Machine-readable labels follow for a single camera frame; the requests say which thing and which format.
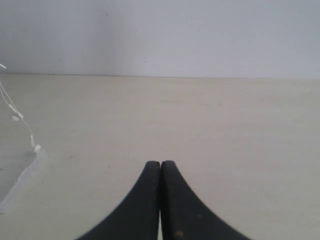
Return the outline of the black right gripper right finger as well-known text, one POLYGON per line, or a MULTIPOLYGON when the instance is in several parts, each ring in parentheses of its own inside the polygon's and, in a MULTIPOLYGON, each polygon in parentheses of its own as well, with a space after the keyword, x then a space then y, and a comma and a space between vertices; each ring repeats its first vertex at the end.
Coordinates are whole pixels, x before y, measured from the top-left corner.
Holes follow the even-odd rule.
POLYGON ((161 164, 160 215, 164 240, 247 240, 193 192, 174 161, 161 164))

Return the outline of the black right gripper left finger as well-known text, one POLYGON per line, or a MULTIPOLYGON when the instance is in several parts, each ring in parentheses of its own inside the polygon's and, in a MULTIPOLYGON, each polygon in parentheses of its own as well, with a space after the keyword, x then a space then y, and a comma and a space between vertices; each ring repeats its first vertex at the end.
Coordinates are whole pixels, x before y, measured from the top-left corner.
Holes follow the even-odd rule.
POLYGON ((122 202, 80 240, 156 240, 160 163, 148 161, 122 202))

